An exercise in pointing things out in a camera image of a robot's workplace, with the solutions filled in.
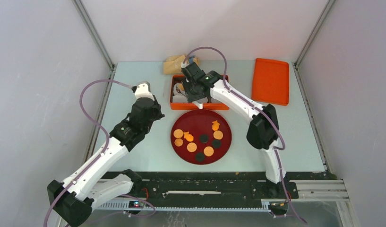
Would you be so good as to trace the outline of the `orange cookie box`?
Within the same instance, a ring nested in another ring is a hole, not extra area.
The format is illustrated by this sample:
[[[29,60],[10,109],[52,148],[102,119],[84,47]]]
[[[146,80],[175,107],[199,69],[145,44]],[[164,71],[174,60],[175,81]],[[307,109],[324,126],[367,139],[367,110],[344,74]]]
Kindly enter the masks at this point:
[[[173,75],[171,82],[170,107],[172,110],[195,110],[198,107],[194,103],[188,103],[184,96],[182,88],[183,75]],[[208,110],[229,110],[229,107],[220,101],[213,98],[204,98],[199,102],[202,103],[204,109]]]

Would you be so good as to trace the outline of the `orange fish shaped cookie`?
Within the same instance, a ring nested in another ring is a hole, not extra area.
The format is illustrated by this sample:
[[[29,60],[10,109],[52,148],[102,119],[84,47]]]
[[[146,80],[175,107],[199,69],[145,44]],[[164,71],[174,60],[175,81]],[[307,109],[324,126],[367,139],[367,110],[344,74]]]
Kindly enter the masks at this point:
[[[194,141],[194,136],[190,134],[190,132],[184,132],[183,133],[183,138],[188,141],[188,142],[193,142]]]
[[[212,122],[212,130],[213,131],[218,131],[220,127],[220,123],[218,121],[213,121]]]

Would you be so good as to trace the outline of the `dark red round plate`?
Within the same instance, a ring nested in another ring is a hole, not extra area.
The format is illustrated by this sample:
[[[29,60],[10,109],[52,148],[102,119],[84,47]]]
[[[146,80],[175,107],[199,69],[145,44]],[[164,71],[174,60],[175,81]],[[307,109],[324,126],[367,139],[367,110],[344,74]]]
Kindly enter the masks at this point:
[[[223,158],[232,144],[232,131],[219,113],[197,109],[182,114],[173,124],[170,143],[184,161],[208,165]]]

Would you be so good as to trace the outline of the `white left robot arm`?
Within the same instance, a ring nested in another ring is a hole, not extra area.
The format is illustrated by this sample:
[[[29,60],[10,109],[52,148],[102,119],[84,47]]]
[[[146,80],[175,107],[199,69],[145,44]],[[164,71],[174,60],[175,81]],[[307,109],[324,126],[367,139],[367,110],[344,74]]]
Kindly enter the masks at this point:
[[[137,98],[127,117],[115,125],[105,143],[73,176],[49,183],[47,191],[52,209],[70,227],[78,227],[107,201],[124,194],[138,196],[142,191],[142,178],[131,169],[104,183],[99,180],[145,138],[154,121],[163,117],[154,96]]]

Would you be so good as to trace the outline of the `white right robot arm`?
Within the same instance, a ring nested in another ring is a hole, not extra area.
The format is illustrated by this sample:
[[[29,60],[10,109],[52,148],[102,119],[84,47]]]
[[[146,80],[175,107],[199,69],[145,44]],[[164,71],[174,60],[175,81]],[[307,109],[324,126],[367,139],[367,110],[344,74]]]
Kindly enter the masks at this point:
[[[267,191],[274,198],[286,192],[283,182],[286,171],[283,169],[279,150],[285,148],[279,132],[276,109],[273,105],[261,105],[232,87],[226,78],[215,71],[205,73],[196,63],[182,63],[181,72],[185,96],[189,103],[202,109],[203,98],[212,98],[225,104],[241,116],[249,125],[246,135],[248,143],[263,153],[266,178],[270,182]]]

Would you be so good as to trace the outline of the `white paper cupcake liner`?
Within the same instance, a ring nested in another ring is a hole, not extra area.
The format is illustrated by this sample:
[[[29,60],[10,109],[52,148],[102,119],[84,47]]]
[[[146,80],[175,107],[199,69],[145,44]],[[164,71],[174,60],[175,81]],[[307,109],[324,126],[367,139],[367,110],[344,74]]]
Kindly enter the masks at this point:
[[[178,84],[180,84],[180,83],[176,83],[176,84],[174,85],[174,87],[173,87],[173,94],[174,94],[174,95],[178,95],[178,94],[180,94],[180,95],[185,95],[185,90],[184,90],[184,91],[180,90],[180,89],[178,88]]]
[[[188,100],[184,95],[178,94],[172,97],[172,103],[188,103]]]

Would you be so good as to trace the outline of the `beige cloth bag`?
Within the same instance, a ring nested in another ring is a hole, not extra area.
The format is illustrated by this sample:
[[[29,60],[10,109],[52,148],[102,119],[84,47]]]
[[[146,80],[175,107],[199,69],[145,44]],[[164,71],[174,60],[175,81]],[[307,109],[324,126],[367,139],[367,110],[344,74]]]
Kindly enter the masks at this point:
[[[163,74],[165,75],[177,75],[181,74],[181,65],[185,60],[186,55],[174,55],[166,58],[163,62]],[[186,63],[195,62],[197,65],[200,65],[200,59],[195,55],[190,56]]]

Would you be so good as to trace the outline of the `dark chocolate round cookie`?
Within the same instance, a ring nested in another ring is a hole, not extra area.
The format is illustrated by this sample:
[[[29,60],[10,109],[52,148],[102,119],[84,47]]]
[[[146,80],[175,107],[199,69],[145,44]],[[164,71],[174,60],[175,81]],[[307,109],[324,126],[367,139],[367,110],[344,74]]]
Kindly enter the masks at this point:
[[[209,136],[207,134],[201,134],[199,136],[199,141],[203,144],[207,143],[209,140]]]
[[[221,147],[221,145],[222,145],[222,143],[221,143],[221,141],[220,141],[220,140],[216,140],[216,139],[214,139],[214,140],[212,141],[212,147],[213,147],[213,148],[216,148],[216,149],[218,149],[218,148],[220,148],[220,147]]]
[[[197,153],[195,155],[195,160],[199,163],[203,162],[205,160],[205,154],[204,153]]]

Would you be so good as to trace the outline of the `orange box lid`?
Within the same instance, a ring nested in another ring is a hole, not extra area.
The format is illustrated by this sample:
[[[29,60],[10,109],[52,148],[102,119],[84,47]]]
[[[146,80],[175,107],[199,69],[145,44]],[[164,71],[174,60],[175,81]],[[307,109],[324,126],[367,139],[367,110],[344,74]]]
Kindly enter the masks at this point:
[[[252,79],[251,99],[287,106],[289,104],[290,72],[284,61],[257,58]]]

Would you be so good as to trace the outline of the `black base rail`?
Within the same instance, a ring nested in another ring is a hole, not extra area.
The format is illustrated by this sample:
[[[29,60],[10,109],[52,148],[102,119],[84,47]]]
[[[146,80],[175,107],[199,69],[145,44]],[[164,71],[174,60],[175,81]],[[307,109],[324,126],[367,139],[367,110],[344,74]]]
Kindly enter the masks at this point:
[[[298,198],[294,182],[273,184],[264,172],[138,172],[157,208],[259,209],[265,200]]]

